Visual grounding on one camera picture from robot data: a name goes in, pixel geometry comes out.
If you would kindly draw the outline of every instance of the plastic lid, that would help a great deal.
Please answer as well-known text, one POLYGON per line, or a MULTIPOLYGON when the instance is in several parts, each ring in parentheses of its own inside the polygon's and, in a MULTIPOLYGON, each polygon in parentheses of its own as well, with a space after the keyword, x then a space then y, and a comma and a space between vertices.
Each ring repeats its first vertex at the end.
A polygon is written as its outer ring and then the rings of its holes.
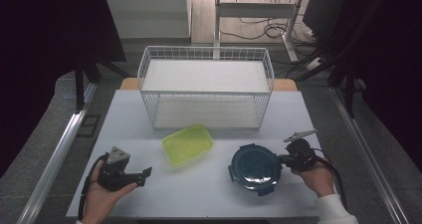
POLYGON ((210 149, 213 139, 203 125, 195 124, 165 137, 162 144, 169 161, 178 165, 210 149))
POLYGON ((277 156, 255 143, 241 146, 229 166, 232 181, 258 192, 259 196, 274 191, 281 176, 282 165, 277 156))

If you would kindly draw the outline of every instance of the round container lid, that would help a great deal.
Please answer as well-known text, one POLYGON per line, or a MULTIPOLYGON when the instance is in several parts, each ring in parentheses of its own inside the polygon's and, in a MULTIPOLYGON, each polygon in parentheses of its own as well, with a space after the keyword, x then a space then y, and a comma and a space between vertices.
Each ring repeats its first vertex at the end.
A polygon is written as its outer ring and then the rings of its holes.
POLYGON ((274 191, 281 176, 282 165, 277 156, 255 143, 241 146, 229 166, 233 181, 258 192, 259 196, 274 191))

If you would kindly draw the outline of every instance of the green tray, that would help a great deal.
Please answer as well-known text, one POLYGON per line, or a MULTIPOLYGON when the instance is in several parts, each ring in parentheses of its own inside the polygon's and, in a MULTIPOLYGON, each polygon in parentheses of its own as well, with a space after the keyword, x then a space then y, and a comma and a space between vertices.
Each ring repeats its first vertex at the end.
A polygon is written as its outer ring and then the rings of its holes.
POLYGON ((162 140, 169 161, 178 165, 208 149, 213 139, 201 124, 195 124, 175 132, 162 140))

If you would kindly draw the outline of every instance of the white wire rack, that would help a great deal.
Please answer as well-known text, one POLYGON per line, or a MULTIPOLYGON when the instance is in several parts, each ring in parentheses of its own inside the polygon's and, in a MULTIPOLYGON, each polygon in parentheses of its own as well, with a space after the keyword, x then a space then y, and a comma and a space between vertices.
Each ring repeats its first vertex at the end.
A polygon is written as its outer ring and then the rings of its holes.
POLYGON ((147 47, 137 79, 155 128, 258 129, 274 85, 263 48, 147 47))

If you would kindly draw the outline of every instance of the gray carpet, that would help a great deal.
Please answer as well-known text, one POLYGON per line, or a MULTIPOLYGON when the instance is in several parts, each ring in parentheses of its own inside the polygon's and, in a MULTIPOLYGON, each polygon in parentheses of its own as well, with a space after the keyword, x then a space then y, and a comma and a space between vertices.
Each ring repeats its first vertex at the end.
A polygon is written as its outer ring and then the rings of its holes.
MULTIPOLYGON (((147 41, 148 45, 159 45, 160 41, 147 41)), ((127 64, 119 64, 135 76, 144 44, 138 41, 123 41, 127 64)), ((178 41, 165 41, 165 45, 183 45, 178 41)), ((287 54, 281 46, 270 46, 273 60, 287 61, 287 54)), ((292 66, 274 63, 274 70, 283 78, 292 66)), ((94 100, 88 112, 86 124, 99 122, 96 128, 82 127, 81 136, 76 137, 64 161, 61 171, 38 215, 36 223, 75 223, 65 217, 68 206, 87 160, 92 145, 101 129, 112 95, 118 89, 122 78, 99 66, 103 80, 99 83, 94 100)), ((305 82, 298 83, 315 128, 321 147, 330 155, 341 174, 349 212, 359 223, 394 223, 364 165, 345 122, 329 92, 325 79, 329 71, 318 74, 305 82)), ((74 76, 68 74, 58 79, 56 94, 43 119, 34 130, 27 144, 0 179, 0 223, 16 223, 29 196, 56 144, 66 128, 75 108, 74 76)), ((368 109, 360 94, 354 96, 355 120, 367 139, 375 158, 386 178, 394 188, 405 207, 412 223, 422 223, 422 175, 408 158, 399 143, 385 126, 368 109)), ((290 218, 269 220, 272 224, 316 223, 316 218, 290 218)), ((105 223, 137 223, 129 220, 107 220, 105 223)), ((163 223, 142 221, 140 223, 163 223)))

